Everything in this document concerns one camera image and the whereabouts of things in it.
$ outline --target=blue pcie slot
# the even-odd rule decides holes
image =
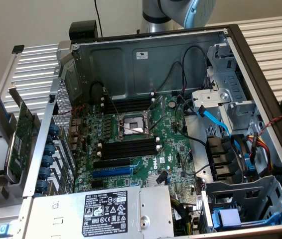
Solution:
[[[102,177],[111,177],[111,176],[119,176],[119,175],[127,175],[127,174],[133,175],[133,168],[124,167],[124,168],[115,168],[115,169],[94,171],[92,173],[92,177],[102,178]]]

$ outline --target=robotic arm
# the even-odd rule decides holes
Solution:
[[[173,21],[184,28],[204,26],[214,5],[215,0],[142,0],[140,32],[173,30]]]

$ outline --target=black pcie slot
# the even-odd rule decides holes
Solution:
[[[114,168],[114,167],[123,167],[130,166],[129,159],[118,159],[118,160],[109,160],[109,161],[98,161],[93,163],[93,167],[97,168]]]
[[[151,105],[151,99],[131,99],[131,100],[123,100],[123,101],[114,101],[114,104],[119,113],[127,113],[134,111],[145,111]],[[116,109],[114,108],[111,102],[106,102],[105,114],[113,114],[116,113]]]
[[[102,149],[103,160],[156,154],[157,150],[154,138],[106,143]]]

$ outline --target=warning label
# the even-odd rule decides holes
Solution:
[[[128,232],[128,192],[86,195],[82,235],[94,237]]]

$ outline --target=white wall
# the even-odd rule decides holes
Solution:
[[[139,29],[142,0],[97,0],[97,4],[105,36]],[[209,23],[279,15],[282,0],[217,0]],[[13,46],[69,39],[73,21],[96,18],[93,0],[0,0],[0,80]]]

